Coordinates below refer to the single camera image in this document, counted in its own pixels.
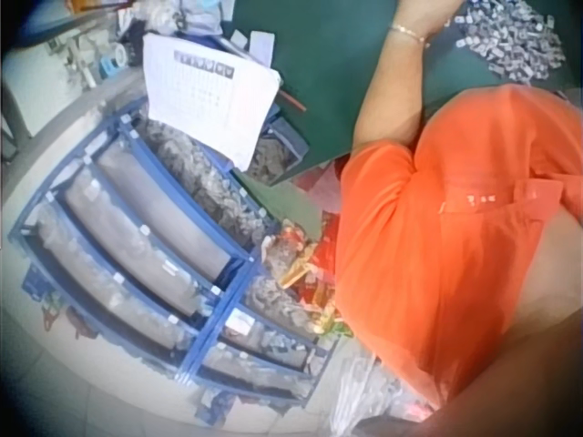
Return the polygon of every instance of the small metal parts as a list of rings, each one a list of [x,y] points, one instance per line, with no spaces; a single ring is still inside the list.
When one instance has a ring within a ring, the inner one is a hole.
[[[542,16],[524,0],[470,0],[466,15],[454,17],[454,23],[465,35],[455,45],[469,47],[490,71],[512,81],[546,80],[566,61],[555,18]]]

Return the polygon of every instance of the hand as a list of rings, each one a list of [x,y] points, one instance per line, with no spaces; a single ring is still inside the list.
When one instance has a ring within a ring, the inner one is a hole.
[[[393,22],[427,38],[439,32],[464,0],[399,0]]]

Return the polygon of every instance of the desk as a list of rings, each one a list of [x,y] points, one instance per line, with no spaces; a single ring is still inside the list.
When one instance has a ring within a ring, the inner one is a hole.
[[[553,14],[571,65],[545,83],[548,89],[577,86],[580,71],[580,0],[529,0],[542,14]],[[234,28],[276,35],[273,67],[284,89],[298,98],[304,114],[286,104],[283,111],[310,144],[310,152],[289,178],[307,168],[350,151],[353,126],[373,75],[395,0],[240,0]],[[464,89],[494,86],[503,80],[488,71],[487,62],[468,49],[456,49],[456,28],[450,27],[426,54],[424,102],[426,114]]]

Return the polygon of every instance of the calendar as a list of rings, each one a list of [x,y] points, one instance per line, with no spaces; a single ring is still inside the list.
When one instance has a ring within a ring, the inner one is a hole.
[[[276,71],[190,41],[148,34],[144,74],[150,119],[247,169],[280,87]]]

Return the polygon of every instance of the gold bracelet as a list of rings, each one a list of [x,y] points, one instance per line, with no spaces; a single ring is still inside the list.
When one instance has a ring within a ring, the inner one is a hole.
[[[397,32],[401,32],[404,35],[410,36],[412,37],[412,39],[414,39],[423,46],[425,45],[425,41],[427,40],[427,38],[425,38],[424,36],[419,36],[413,30],[409,30],[406,27],[403,27],[402,25],[393,24],[391,25],[391,30],[396,30]]]

